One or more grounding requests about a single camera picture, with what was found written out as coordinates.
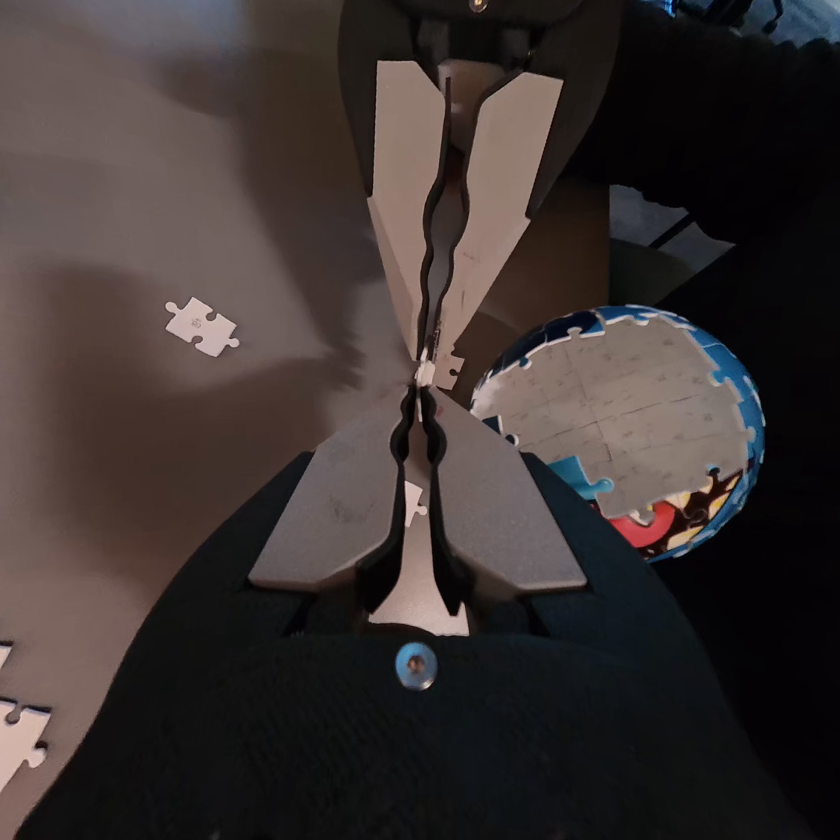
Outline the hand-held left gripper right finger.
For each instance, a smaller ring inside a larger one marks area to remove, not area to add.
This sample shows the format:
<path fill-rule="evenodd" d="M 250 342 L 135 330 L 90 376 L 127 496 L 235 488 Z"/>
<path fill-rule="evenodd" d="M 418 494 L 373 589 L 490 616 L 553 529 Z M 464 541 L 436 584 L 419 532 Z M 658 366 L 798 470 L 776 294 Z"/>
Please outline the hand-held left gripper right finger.
<path fill-rule="evenodd" d="M 420 390 L 434 579 L 448 610 L 578 592 L 586 576 L 515 445 L 436 387 Z"/>

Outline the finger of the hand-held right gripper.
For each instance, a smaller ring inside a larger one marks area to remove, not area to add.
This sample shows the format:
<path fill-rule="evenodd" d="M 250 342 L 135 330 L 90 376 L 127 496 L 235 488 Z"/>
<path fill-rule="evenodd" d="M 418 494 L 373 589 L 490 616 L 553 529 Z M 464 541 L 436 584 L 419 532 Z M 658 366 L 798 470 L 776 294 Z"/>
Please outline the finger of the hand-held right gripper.
<path fill-rule="evenodd" d="M 431 224 L 442 190 L 449 100 L 448 87 L 441 91 L 416 62 L 378 61 L 367 203 L 396 320 L 414 361 L 425 345 Z"/>
<path fill-rule="evenodd" d="M 514 71 L 483 91 L 462 175 L 464 225 L 448 256 L 429 358 L 455 346 L 530 224 L 528 210 L 564 81 Z"/>

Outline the blue puzzle ball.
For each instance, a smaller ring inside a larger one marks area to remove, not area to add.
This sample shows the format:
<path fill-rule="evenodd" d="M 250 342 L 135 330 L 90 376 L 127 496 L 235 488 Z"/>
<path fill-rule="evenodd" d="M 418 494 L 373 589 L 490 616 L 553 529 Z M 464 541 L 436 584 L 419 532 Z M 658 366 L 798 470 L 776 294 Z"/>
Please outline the blue puzzle ball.
<path fill-rule="evenodd" d="M 481 376 L 469 410 L 536 455 L 651 563 L 719 533 L 763 463 L 751 374 L 709 332 L 657 308 L 606 306 L 544 323 Z"/>

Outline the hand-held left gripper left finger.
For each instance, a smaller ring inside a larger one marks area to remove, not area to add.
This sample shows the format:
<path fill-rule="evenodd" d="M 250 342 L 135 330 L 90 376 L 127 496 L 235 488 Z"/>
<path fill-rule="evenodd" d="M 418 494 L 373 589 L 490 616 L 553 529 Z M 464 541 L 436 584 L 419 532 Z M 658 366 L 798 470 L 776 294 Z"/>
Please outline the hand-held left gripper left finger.
<path fill-rule="evenodd" d="M 373 613 L 396 586 L 417 389 L 401 385 L 318 446 L 253 569 L 261 589 L 350 589 Z"/>

